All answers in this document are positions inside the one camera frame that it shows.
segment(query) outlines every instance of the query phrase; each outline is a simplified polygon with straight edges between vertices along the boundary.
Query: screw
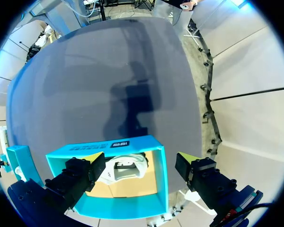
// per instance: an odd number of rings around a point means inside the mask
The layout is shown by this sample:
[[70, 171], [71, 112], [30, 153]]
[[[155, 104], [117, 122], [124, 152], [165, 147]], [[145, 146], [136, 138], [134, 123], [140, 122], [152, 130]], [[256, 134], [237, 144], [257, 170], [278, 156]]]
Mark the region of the screw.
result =
[[222, 192], [224, 189], [223, 189], [223, 187], [222, 186], [219, 186], [218, 187], [218, 192]]

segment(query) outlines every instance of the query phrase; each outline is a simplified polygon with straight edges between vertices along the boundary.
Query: hand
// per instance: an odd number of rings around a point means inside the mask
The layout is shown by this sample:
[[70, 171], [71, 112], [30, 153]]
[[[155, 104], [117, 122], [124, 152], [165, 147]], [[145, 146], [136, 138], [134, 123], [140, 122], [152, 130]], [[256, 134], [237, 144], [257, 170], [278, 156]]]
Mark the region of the hand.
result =
[[195, 5], [195, 2], [194, 1], [183, 2], [181, 5], [188, 6], [188, 9], [184, 9], [183, 11], [192, 11], [193, 6]]

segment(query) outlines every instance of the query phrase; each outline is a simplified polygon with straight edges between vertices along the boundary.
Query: shoe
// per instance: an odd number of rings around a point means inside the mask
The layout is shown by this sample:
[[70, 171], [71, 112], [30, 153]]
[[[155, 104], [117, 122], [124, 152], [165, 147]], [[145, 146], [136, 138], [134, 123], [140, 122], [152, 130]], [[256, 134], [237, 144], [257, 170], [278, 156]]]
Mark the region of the shoe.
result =
[[98, 181], [110, 185], [124, 179], [143, 178], [147, 166], [147, 159], [143, 154], [116, 156], [106, 162]]

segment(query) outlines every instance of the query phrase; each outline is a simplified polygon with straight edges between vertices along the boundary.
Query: gray table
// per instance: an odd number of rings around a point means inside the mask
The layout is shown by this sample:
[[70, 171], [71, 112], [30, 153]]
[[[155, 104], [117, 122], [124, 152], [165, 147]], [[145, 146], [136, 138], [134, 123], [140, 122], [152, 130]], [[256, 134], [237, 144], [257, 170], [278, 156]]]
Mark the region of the gray table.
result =
[[202, 147], [185, 53], [171, 24], [153, 17], [95, 23], [41, 50], [9, 86], [7, 127], [42, 180], [53, 177], [45, 154], [66, 144], [151, 134], [165, 146], [174, 192], [185, 186], [176, 153]]

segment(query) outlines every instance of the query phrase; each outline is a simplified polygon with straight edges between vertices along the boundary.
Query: cyan box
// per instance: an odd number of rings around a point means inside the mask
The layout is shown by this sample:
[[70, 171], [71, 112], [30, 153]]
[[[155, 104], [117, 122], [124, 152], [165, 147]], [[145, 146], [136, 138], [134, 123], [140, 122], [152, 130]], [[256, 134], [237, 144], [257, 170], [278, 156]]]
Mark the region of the cyan box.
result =
[[18, 180], [21, 180], [21, 177], [15, 173], [15, 169], [19, 166], [26, 180], [33, 179], [40, 186], [44, 186], [28, 146], [8, 147], [6, 148], [6, 152], [9, 157], [10, 166]]
[[72, 157], [84, 158], [103, 151], [105, 157], [153, 151], [157, 193], [129, 198], [99, 198], [85, 193], [75, 205], [84, 216], [105, 219], [136, 219], [164, 214], [168, 211], [168, 180], [164, 146], [153, 136], [123, 140], [69, 144], [46, 155], [53, 175], [65, 169], [65, 162]]

